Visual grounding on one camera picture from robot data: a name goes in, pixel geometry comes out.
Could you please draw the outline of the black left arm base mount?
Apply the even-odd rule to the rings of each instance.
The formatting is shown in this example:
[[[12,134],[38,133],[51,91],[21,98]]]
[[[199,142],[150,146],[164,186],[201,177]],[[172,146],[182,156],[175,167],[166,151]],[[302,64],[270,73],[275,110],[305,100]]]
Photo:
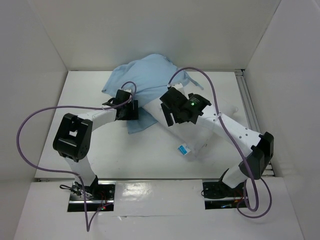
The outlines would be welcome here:
[[[75,182],[73,182],[71,186],[61,184],[59,188],[61,190],[69,191],[70,193],[67,212],[84,212],[84,193],[82,189],[76,185]],[[113,212],[115,190],[115,182],[99,181],[94,192],[85,194],[87,211],[95,212],[97,210],[100,210],[101,212]]]

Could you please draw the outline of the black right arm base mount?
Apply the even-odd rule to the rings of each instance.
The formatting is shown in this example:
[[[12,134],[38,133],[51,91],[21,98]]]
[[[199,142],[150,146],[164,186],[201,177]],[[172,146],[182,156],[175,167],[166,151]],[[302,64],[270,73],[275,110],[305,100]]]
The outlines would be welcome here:
[[[200,194],[206,210],[246,208],[243,188],[243,183],[230,188],[218,180],[204,180]]]

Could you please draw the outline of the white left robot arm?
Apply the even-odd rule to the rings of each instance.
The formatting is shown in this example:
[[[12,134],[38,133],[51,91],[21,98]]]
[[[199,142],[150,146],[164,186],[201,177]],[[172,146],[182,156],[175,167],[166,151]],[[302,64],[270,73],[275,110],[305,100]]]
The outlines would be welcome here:
[[[101,109],[63,116],[53,141],[53,149],[65,159],[75,172],[75,185],[86,199],[92,200],[99,193],[99,180],[88,160],[92,132],[115,121],[139,119],[138,101],[133,90],[119,89],[115,97],[103,103]]]

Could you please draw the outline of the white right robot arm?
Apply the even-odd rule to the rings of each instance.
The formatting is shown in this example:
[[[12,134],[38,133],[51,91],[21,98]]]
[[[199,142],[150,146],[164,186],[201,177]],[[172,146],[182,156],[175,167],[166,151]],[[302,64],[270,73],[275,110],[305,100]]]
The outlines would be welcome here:
[[[193,123],[224,138],[240,152],[242,161],[227,169],[220,178],[218,190],[230,196],[245,180],[259,180],[274,155],[274,136],[253,131],[217,111],[209,100],[199,94],[185,95],[170,87],[160,97],[168,126]]]

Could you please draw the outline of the light blue green pillowcase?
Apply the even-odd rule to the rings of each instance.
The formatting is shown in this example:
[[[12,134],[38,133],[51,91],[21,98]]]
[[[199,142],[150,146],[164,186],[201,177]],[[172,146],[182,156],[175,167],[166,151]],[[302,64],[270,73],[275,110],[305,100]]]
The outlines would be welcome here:
[[[167,84],[171,77],[179,70],[169,58],[161,54],[150,54],[144,58],[131,61],[116,67],[101,92],[114,97],[122,86],[134,86],[137,89],[134,96],[138,100],[138,120],[129,120],[126,123],[128,134],[141,132],[157,123],[143,106],[154,99],[161,97],[167,91]]]

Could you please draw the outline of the white pillow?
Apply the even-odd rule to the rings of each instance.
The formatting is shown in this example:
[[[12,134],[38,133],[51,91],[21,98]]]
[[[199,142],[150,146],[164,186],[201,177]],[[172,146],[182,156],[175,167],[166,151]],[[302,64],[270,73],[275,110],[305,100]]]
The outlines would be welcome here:
[[[200,83],[191,78],[186,85],[183,85],[185,94],[198,94],[209,100],[210,94],[205,93],[200,85]],[[236,106],[228,103],[219,96],[217,96],[217,101],[219,110],[230,118],[238,111]],[[172,126],[168,126],[161,103],[158,97],[145,104],[142,108],[182,141],[177,147],[179,154],[189,162],[195,161],[199,156],[205,154],[208,150],[208,143],[213,136],[216,137],[216,134],[214,134],[212,130],[193,124],[192,122],[174,123]]]

